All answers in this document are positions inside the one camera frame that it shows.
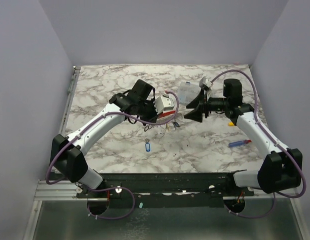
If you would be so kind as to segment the red black key holder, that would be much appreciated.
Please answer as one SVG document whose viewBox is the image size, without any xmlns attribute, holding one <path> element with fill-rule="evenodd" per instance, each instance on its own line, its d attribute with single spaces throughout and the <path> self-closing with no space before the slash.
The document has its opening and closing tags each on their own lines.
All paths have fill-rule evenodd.
<svg viewBox="0 0 310 240">
<path fill-rule="evenodd" d="M 163 112 L 158 116 L 156 123 L 160 125 L 167 124 L 169 120 L 172 119 L 172 116 L 174 114 L 175 114 L 174 110 Z"/>
</svg>

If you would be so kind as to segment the bunch of silver keys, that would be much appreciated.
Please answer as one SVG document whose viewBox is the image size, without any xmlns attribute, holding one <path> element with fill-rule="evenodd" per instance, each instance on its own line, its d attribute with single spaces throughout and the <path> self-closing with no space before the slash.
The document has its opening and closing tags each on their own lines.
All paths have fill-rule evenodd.
<svg viewBox="0 0 310 240">
<path fill-rule="evenodd" d="M 150 129 L 158 127 L 163 127 L 166 131 L 170 131 L 170 127 L 173 127 L 175 130 L 177 130 L 178 128 L 180 128 L 180 124 L 174 120 L 162 125 L 147 125 L 144 127 L 144 132 L 147 132 Z"/>
</svg>

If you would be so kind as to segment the blue key tag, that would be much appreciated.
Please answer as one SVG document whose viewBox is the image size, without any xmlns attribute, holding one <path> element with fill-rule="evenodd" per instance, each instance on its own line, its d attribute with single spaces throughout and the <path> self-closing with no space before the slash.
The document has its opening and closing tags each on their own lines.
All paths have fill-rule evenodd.
<svg viewBox="0 0 310 240">
<path fill-rule="evenodd" d="M 146 143 L 145 143 L 145 151 L 146 151 L 147 153 L 149 153 L 149 152 L 151 151 L 151 146 L 150 146 L 150 143 L 149 143 L 149 142 L 146 142 Z"/>
</svg>

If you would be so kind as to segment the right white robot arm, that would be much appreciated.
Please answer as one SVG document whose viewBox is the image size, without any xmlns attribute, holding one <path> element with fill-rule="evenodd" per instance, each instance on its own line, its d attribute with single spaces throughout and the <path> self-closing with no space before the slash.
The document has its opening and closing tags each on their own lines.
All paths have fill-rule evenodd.
<svg viewBox="0 0 310 240">
<path fill-rule="evenodd" d="M 270 194 L 300 186 L 302 153 L 276 138 L 260 121 L 254 108 L 243 102 L 239 80 L 224 80 L 223 97 L 210 97 L 212 83 L 205 77 L 199 87 L 199 94 L 186 106 L 191 111 L 184 116 L 185 119 L 200 123 L 212 112 L 223 112 L 248 136 L 264 158 L 259 170 L 235 172 L 233 178 L 225 182 L 224 189 L 229 195 L 235 196 L 245 187 Z"/>
</svg>

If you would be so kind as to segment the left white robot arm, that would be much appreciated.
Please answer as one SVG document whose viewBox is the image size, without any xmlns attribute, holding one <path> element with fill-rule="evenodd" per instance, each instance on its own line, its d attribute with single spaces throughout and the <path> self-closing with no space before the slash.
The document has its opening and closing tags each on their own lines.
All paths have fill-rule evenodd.
<svg viewBox="0 0 310 240">
<path fill-rule="evenodd" d="M 128 118 L 137 116 L 142 123 L 155 123 L 158 114 L 154 101 L 154 87 L 141 79 L 132 89 L 113 95 L 104 109 L 83 127 L 68 136 L 54 137 L 50 167 L 55 167 L 70 182 L 87 186 L 92 196 L 102 196 L 103 177 L 88 166 L 85 155 L 101 137 Z"/>
</svg>

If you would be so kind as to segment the clear plastic organizer box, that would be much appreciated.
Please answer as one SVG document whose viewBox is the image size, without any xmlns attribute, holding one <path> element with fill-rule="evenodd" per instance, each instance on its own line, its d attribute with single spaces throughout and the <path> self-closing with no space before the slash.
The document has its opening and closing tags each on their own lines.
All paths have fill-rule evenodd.
<svg viewBox="0 0 310 240">
<path fill-rule="evenodd" d="M 201 88 L 199 84 L 194 84 L 188 81 L 183 81 L 177 91 L 177 96 L 180 105 L 186 106 L 192 102 L 200 93 Z"/>
</svg>

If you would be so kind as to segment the blue red marker pen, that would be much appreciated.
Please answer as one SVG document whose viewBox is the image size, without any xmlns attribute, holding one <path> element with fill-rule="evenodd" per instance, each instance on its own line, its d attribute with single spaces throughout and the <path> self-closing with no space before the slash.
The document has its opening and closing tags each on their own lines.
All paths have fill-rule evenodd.
<svg viewBox="0 0 310 240">
<path fill-rule="evenodd" d="M 249 139 L 239 140 L 239 141 L 235 141 L 235 142 L 230 142 L 228 144 L 228 147 L 229 148 L 234 148 L 234 147 L 244 146 L 244 145 L 246 145 L 246 144 L 248 144 L 250 142 L 251 142 L 251 140 L 249 140 Z"/>
</svg>

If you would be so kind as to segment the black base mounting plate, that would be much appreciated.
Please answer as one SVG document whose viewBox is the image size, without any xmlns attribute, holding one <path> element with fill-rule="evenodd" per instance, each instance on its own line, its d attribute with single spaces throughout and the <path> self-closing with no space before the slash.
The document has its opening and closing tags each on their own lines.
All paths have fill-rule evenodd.
<svg viewBox="0 0 310 240">
<path fill-rule="evenodd" d="M 221 208 L 226 201 L 244 205 L 254 195 L 237 187 L 232 173 L 104 173 L 96 190 L 79 183 L 75 197 L 95 212 L 130 208 Z"/>
</svg>

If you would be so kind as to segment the left side aluminium rail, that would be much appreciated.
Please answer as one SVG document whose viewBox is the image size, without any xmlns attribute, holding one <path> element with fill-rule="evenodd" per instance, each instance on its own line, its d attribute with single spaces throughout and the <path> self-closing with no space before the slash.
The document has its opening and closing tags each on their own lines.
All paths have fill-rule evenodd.
<svg viewBox="0 0 310 240">
<path fill-rule="evenodd" d="M 63 112 L 63 115 L 62 115 L 59 131 L 57 133 L 58 135 L 59 134 L 64 135 L 65 132 L 66 132 L 67 122 L 68 122 L 68 119 L 69 119 L 70 110 L 71 110 L 72 102 L 73 102 L 73 99 L 74 99 L 75 90 L 76 90 L 76 87 L 77 87 L 77 83 L 78 83 L 79 75 L 80 75 L 80 72 L 81 72 L 81 68 L 82 67 L 79 66 L 79 65 L 73 66 L 74 71 L 73 71 L 73 74 L 71 76 L 70 84 L 69 84 L 69 87 L 68 87 L 68 90 L 67 90 L 67 100 L 66 100 L 66 105 L 65 105 L 64 112 Z"/>
</svg>

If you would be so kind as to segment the aluminium frame rail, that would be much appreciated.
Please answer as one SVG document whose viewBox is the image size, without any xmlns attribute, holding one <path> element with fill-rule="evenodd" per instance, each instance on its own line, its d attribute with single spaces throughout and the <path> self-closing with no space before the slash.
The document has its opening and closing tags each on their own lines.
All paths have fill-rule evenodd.
<svg viewBox="0 0 310 240">
<path fill-rule="evenodd" d="M 253 189 L 245 193 L 244 199 L 272 199 L 272 194 L 266 194 L 261 190 Z M 122 197 L 122 189 L 115 188 L 115 195 L 110 193 L 111 197 Z M 199 192 L 173 192 L 173 193 L 137 193 L 136 199 L 142 197 L 199 197 Z M 68 182 L 61 181 L 54 185 L 48 185 L 44 181 L 39 181 L 35 192 L 35 201 L 106 201 L 108 198 L 97 196 L 97 192 L 83 193 L 83 191 L 76 185 Z"/>
</svg>

